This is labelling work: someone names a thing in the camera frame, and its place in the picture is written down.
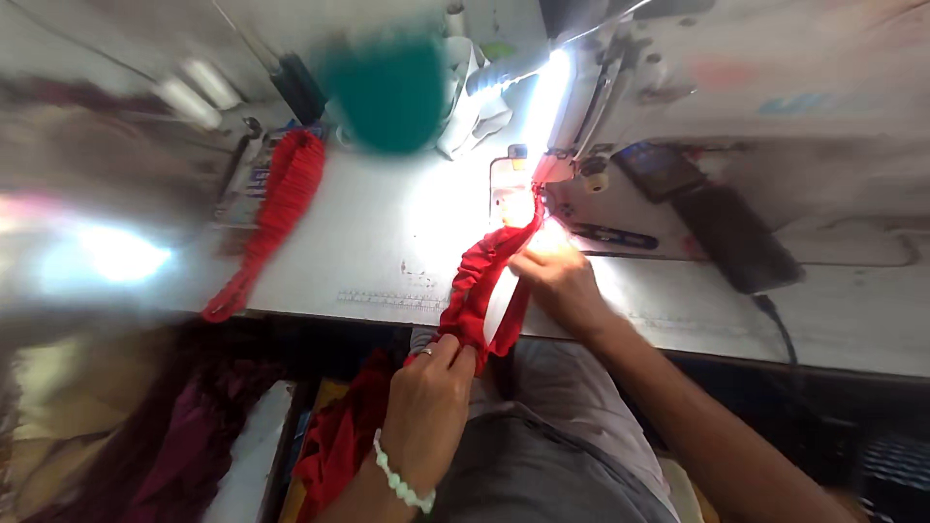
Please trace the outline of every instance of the right hand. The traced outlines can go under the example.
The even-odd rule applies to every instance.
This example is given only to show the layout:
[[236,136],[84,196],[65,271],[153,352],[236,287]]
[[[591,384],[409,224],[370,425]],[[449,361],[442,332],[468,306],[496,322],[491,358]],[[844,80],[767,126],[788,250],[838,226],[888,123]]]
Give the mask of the right hand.
[[542,310],[579,340],[616,318],[597,288],[591,263],[558,228],[540,229],[529,246],[511,257],[509,266],[530,281]]

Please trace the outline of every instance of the left hand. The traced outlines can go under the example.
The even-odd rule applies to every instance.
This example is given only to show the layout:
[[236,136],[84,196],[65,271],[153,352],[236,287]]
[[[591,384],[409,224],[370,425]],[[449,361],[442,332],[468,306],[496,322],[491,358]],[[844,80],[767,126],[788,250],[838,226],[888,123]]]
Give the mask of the left hand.
[[388,466],[422,499],[436,488],[468,421],[475,351],[451,334],[391,379],[381,448]]

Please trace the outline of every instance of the dark red cloth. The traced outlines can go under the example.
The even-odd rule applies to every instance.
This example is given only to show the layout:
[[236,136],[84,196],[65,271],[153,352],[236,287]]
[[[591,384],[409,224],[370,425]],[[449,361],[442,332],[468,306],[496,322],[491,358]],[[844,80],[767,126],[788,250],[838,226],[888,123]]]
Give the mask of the dark red cloth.
[[485,316],[491,293],[507,261],[529,242],[542,224],[544,208],[535,187],[534,197],[536,213],[526,227],[501,227],[465,251],[458,274],[452,280],[449,306],[439,316],[437,339],[444,334],[453,334],[461,345],[471,345],[477,351],[475,376],[481,375],[485,369],[488,355],[507,355],[520,337],[530,290],[523,279],[517,282],[511,302],[490,343],[485,343]]
[[306,457],[293,473],[307,490],[298,522],[313,520],[355,477],[371,451],[375,431],[384,424],[392,375],[391,361],[375,349],[346,395],[313,414]]
[[265,181],[265,200],[255,219],[259,228],[246,243],[239,272],[200,313],[206,321],[224,321],[246,308],[261,269],[310,206],[325,160],[323,142],[309,130],[294,129],[278,142]]
[[282,374],[227,356],[179,356],[91,464],[80,495],[27,521],[200,521],[249,410]]

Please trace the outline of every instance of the red cord bundle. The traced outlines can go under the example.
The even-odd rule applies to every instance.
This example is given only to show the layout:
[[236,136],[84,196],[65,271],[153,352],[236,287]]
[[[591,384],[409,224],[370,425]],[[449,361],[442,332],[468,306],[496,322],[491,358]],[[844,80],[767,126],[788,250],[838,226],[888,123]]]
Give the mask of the red cord bundle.
[[485,343],[485,316],[500,273],[542,224],[543,204],[537,190],[534,190],[534,198],[536,212],[526,227],[501,227],[462,254],[462,263],[452,280],[449,306],[439,316],[436,339],[446,333],[453,334],[462,346],[474,347],[478,353],[475,376],[485,369],[489,354],[506,355],[520,337],[530,290],[523,279],[517,283],[494,339],[489,343]]
[[305,129],[288,132],[274,148],[265,201],[255,220],[259,228],[246,243],[239,272],[200,313],[206,321],[219,323],[246,308],[261,269],[310,206],[325,160],[323,142]]

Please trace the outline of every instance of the led light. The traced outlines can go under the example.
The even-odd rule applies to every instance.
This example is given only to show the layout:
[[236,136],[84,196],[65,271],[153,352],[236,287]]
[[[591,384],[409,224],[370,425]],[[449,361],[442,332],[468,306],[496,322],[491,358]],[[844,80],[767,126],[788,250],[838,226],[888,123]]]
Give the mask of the led light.
[[549,61],[538,71],[533,96],[527,106],[528,114],[522,137],[527,148],[526,169],[530,174],[536,169],[539,159],[549,150],[552,125],[562,105],[570,74],[571,62],[561,49],[550,53]]
[[94,269],[113,282],[142,279],[153,274],[171,256],[144,239],[120,229],[91,226],[78,233],[81,247]]

